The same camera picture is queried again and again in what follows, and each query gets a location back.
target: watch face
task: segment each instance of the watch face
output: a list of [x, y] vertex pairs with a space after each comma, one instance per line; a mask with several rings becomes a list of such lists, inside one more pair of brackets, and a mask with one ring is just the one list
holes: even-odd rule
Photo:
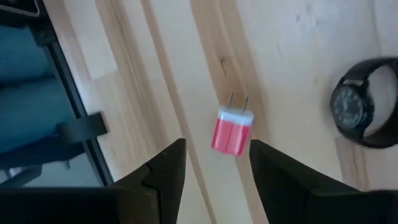
[[355, 90], [343, 86], [332, 96], [331, 112], [339, 127], [353, 128], [363, 117], [363, 101]]

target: black watch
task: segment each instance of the black watch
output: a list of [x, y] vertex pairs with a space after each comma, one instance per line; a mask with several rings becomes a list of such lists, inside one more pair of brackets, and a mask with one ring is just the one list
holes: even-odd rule
[[359, 62], [340, 79], [330, 100], [331, 113], [339, 132], [358, 144], [376, 149], [398, 143], [397, 103], [384, 125], [374, 134], [364, 136], [374, 116], [368, 78], [382, 66], [389, 66], [398, 78], [398, 58], [375, 58]]

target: wooden floor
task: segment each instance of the wooden floor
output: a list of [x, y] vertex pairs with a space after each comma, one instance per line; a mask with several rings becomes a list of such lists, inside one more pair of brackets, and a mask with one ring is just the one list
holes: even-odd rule
[[[248, 150], [235, 158], [210, 147], [217, 109], [232, 92], [234, 106], [249, 97], [252, 138], [356, 187], [398, 187], [394, 171], [383, 175], [398, 152], [352, 145], [328, 110], [354, 63], [398, 54], [395, 0], [45, 5], [87, 111], [104, 113], [110, 133], [98, 141], [114, 180], [187, 139], [179, 223], [267, 223]], [[394, 99], [382, 82], [376, 92], [387, 111]]]

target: jeans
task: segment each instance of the jeans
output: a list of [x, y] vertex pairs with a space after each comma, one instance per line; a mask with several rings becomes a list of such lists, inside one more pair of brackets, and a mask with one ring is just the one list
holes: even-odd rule
[[67, 96], [30, 30], [0, 26], [0, 153], [52, 135], [70, 119]]

